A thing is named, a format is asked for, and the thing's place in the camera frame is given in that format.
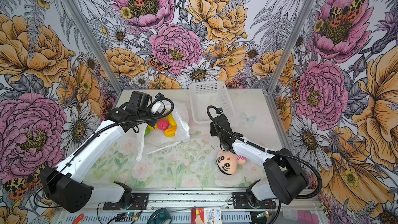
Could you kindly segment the green toy fruit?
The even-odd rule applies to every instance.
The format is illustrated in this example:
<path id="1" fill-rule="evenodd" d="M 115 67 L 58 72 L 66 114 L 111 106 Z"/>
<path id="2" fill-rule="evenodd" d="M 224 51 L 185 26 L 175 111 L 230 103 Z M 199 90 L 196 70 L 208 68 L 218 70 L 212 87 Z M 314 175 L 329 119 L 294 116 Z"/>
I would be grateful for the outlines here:
<path id="1" fill-rule="evenodd" d="M 148 135 L 149 133 L 150 133 L 150 129 L 149 129 L 149 127 L 147 127 L 146 129 L 145 129 L 145 134 L 144 134 L 144 136 L 146 136 L 146 135 Z"/>

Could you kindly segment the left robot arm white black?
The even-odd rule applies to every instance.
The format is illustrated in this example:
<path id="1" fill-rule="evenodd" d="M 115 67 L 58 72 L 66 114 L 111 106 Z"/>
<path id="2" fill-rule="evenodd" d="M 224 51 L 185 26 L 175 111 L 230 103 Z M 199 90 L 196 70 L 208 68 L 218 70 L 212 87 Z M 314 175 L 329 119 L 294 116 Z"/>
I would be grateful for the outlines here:
<path id="1" fill-rule="evenodd" d="M 144 131 L 174 110 L 172 100 L 158 93 L 155 97 L 134 91 L 128 102 L 112 109 L 104 121 L 70 156 L 55 168 L 45 167 L 39 174 L 44 197 L 70 213 L 88 204 L 110 203 L 128 209 L 133 203 L 132 189 L 121 182 L 88 185 L 84 179 L 100 156 L 129 130 Z"/>

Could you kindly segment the pink toy fruit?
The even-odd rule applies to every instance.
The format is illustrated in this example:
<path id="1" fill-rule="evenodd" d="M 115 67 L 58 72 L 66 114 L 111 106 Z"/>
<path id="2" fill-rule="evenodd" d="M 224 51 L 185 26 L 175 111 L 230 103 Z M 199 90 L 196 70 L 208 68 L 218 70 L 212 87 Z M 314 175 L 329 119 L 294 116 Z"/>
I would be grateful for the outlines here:
<path id="1" fill-rule="evenodd" d="M 160 119 L 157 123 L 157 128 L 161 131 L 165 131 L 169 128 L 170 123 L 165 119 Z"/>

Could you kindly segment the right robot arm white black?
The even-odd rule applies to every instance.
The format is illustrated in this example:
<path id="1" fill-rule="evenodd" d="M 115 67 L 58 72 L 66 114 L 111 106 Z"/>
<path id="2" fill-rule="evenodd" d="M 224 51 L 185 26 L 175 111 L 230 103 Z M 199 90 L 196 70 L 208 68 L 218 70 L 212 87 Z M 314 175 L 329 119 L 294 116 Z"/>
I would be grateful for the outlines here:
<path id="1" fill-rule="evenodd" d="M 251 206 L 257 207 L 260 202 L 268 199 L 290 204 L 295 199 L 309 199 L 316 195 L 316 190 L 302 194 L 309 185 L 309 180 L 299 165 L 300 159 L 285 148 L 271 150 L 233 132 L 221 109 L 216 112 L 216 117 L 210 112 L 207 115 L 211 120 L 210 134 L 218 137 L 222 149 L 216 157 L 220 172 L 233 175 L 237 172 L 238 165 L 247 160 L 262 166 L 265 171 L 266 181 L 257 180 L 246 189 L 246 198 Z"/>

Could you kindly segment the orange toy fruit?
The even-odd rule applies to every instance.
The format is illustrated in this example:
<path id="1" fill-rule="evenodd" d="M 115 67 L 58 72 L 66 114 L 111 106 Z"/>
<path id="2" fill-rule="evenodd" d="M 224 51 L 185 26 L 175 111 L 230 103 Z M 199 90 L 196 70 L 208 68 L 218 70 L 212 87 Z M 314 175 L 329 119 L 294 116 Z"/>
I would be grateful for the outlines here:
<path id="1" fill-rule="evenodd" d="M 177 127 L 170 127 L 168 129 L 164 130 L 164 135 L 169 138 L 174 137 L 176 130 L 177 130 Z"/>

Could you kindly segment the translucent white plastic bag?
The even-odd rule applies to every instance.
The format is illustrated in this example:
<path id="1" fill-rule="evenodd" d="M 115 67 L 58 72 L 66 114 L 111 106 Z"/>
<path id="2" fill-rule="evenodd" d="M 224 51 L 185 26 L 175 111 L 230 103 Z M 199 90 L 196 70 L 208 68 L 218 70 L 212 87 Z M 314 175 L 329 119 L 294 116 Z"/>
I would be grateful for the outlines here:
<path id="1" fill-rule="evenodd" d="M 157 120 L 154 127 L 146 123 L 138 126 L 140 130 L 137 134 L 136 159 L 138 161 L 142 160 L 144 155 L 170 148 L 190 139 L 189 115 L 184 103 L 175 102 L 172 111 L 170 111 L 170 103 L 161 103 L 160 110 L 165 110 L 168 116 Z"/>

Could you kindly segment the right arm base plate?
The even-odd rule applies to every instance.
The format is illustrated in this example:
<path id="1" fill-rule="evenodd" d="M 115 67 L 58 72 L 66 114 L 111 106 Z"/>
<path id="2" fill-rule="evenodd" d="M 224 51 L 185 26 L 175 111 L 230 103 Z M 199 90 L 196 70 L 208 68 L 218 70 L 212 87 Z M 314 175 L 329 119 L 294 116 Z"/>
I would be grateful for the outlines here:
<path id="1" fill-rule="evenodd" d="M 276 209 L 277 204 L 272 199 L 263 201 L 256 200 L 255 197 L 249 196 L 246 192 L 233 192 L 232 205 L 234 209 Z"/>

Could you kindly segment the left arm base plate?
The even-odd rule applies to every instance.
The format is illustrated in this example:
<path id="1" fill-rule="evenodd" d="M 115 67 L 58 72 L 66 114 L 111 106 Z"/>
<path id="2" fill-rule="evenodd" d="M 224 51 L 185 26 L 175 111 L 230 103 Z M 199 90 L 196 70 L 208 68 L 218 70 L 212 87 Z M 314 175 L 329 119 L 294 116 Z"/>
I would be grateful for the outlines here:
<path id="1" fill-rule="evenodd" d="M 103 206 L 105 211 L 124 210 L 146 210 L 149 200 L 149 193 L 133 192 L 129 196 L 122 197 L 119 202 L 106 202 Z"/>

